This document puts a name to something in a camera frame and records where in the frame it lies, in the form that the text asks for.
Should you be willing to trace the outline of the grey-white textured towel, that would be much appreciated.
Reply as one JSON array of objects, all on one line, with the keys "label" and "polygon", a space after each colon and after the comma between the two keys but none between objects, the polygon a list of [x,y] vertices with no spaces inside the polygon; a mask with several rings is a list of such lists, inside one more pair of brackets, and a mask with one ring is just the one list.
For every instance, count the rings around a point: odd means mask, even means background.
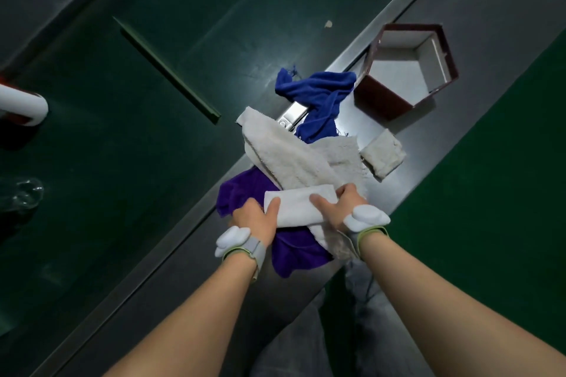
[{"label": "grey-white textured towel", "polygon": [[[316,156],[313,168],[309,170],[307,186],[333,185],[337,189],[346,183],[353,183],[360,195],[367,195],[367,170],[359,156],[356,137],[326,137],[308,147]],[[356,257],[350,240],[329,223],[309,225],[308,229],[316,242],[334,259],[349,260]]]}]

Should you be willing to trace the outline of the blue towel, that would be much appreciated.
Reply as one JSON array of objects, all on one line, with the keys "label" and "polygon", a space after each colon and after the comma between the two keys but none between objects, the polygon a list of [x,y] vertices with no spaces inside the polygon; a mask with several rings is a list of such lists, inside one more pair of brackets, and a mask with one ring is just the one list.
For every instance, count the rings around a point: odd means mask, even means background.
[{"label": "blue towel", "polygon": [[317,72],[306,79],[293,80],[289,71],[282,68],[274,89],[277,95],[308,109],[295,135],[312,144],[322,138],[338,136],[335,120],[340,104],[352,92],[356,81],[354,72]]}]

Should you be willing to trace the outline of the person's right hand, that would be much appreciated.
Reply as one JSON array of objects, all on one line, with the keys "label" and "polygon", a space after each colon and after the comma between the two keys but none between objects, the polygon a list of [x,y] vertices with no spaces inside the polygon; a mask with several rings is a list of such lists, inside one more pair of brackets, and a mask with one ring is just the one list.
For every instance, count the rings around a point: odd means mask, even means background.
[{"label": "person's right hand", "polygon": [[343,223],[344,219],[352,214],[355,207],[368,204],[367,200],[362,197],[354,183],[347,183],[336,190],[338,198],[338,215],[332,221],[327,221],[337,231],[347,233],[348,229]]}]

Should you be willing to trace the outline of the clear plastic bottle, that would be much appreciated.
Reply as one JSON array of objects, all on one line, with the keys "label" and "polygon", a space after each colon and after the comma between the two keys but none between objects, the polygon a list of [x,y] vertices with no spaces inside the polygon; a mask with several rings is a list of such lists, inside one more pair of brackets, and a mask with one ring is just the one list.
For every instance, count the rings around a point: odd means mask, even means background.
[{"label": "clear plastic bottle", "polygon": [[44,191],[43,183],[36,178],[0,177],[0,214],[35,209]]}]

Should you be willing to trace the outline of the cream fluffy towel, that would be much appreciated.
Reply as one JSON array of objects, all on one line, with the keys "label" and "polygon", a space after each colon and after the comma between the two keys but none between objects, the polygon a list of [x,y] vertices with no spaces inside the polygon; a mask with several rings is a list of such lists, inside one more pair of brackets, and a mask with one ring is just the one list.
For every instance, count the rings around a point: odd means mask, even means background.
[{"label": "cream fluffy towel", "polygon": [[280,190],[332,185],[343,182],[328,161],[274,119],[246,107],[237,118],[244,152]]}]

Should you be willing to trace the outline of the person's right forearm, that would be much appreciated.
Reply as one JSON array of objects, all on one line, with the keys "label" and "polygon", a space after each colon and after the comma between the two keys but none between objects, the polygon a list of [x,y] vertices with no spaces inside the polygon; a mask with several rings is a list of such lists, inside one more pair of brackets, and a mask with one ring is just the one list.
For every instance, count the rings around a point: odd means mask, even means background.
[{"label": "person's right forearm", "polygon": [[359,251],[436,377],[566,377],[566,356],[452,285],[382,231]]}]

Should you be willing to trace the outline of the white right wrist tracker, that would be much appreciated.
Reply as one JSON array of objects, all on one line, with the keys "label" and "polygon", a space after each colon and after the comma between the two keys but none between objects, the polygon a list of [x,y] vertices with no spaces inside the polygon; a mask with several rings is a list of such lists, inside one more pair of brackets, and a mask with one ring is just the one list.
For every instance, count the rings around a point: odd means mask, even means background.
[{"label": "white right wrist tracker", "polygon": [[349,239],[352,250],[358,259],[362,259],[361,240],[373,232],[380,232],[389,237],[386,226],[390,222],[391,219],[385,212],[370,204],[355,206],[351,214],[344,218],[343,225],[346,229],[344,236]]}]

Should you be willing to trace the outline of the white left wrist tracker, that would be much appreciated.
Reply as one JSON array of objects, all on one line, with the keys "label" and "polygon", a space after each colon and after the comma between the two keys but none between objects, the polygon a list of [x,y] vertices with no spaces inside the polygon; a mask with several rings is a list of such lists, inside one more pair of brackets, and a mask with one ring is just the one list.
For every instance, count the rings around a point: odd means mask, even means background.
[{"label": "white left wrist tracker", "polygon": [[215,257],[225,260],[235,253],[246,254],[255,262],[256,270],[252,282],[257,281],[266,256],[266,245],[251,235],[250,228],[231,226],[217,238]]}]

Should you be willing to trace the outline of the silver metal latch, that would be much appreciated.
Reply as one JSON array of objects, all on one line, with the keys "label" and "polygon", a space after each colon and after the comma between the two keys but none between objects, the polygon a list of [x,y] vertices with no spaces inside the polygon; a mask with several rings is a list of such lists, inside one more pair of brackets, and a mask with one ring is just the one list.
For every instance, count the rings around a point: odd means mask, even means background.
[{"label": "silver metal latch", "polygon": [[293,102],[287,110],[279,116],[277,123],[287,131],[294,131],[307,114],[307,107],[298,102]]}]

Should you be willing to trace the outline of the dark red hexagonal box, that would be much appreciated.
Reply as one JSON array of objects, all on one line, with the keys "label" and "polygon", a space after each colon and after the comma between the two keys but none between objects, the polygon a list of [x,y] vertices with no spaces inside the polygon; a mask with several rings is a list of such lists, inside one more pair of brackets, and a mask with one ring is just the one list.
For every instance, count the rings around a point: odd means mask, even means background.
[{"label": "dark red hexagonal box", "polygon": [[458,77],[441,24],[387,23],[366,52],[353,99],[369,116],[393,121]]}]

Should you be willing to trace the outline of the person's left hand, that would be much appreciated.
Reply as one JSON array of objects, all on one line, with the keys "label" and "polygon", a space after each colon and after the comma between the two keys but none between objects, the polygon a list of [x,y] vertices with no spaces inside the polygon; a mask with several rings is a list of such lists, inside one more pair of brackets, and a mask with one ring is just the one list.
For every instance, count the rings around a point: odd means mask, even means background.
[{"label": "person's left hand", "polygon": [[255,199],[249,198],[241,208],[233,212],[229,226],[250,228],[251,235],[269,247],[275,237],[277,226],[272,226],[266,221],[265,211]]}]

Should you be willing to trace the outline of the white towel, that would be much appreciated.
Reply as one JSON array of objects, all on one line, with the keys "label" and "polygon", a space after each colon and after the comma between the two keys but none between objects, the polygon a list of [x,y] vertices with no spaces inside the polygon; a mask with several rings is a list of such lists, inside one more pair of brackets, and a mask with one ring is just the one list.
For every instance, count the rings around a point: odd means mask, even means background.
[{"label": "white towel", "polygon": [[267,210],[271,202],[275,198],[279,198],[278,229],[318,225],[324,222],[324,216],[311,203],[310,196],[313,194],[320,195],[332,204],[338,202],[333,185],[319,185],[290,190],[266,191],[263,207],[264,210]]}]

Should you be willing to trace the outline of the purple towel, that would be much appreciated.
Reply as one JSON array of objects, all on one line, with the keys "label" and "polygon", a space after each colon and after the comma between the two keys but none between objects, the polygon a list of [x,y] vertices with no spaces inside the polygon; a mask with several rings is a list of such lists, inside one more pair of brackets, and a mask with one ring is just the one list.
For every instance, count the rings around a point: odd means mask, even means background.
[{"label": "purple towel", "polygon": [[[278,190],[259,168],[253,166],[221,184],[216,210],[219,216],[226,217],[249,198],[263,204],[265,192]],[[280,277],[286,279],[296,270],[319,268],[332,260],[333,256],[305,226],[277,230],[272,243],[272,265]]]}]

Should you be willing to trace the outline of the person's left forearm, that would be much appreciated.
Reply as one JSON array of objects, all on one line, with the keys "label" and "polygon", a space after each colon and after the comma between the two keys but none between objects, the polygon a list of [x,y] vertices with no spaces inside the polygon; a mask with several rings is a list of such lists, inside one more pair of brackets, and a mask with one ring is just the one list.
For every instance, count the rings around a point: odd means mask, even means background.
[{"label": "person's left forearm", "polygon": [[247,254],[228,256],[103,377],[218,377],[256,270]]}]

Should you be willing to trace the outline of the white wrist tracker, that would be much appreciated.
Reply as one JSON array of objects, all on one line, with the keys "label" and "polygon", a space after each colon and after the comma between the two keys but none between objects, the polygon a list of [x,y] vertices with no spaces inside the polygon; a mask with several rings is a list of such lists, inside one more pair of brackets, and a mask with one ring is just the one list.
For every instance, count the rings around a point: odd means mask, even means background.
[{"label": "white wrist tracker", "polygon": [[255,262],[256,270],[252,282],[257,281],[266,256],[266,245],[251,235],[250,228],[231,226],[217,238],[215,257],[225,260],[235,253],[246,254]]},{"label": "white wrist tracker", "polygon": [[344,218],[343,225],[346,229],[344,236],[349,239],[352,250],[358,259],[362,259],[361,240],[373,232],[380,232],[389,237],[386,226],[390,222],[391,219],[385,212],[370,204],[355,206],[351,214]]}]

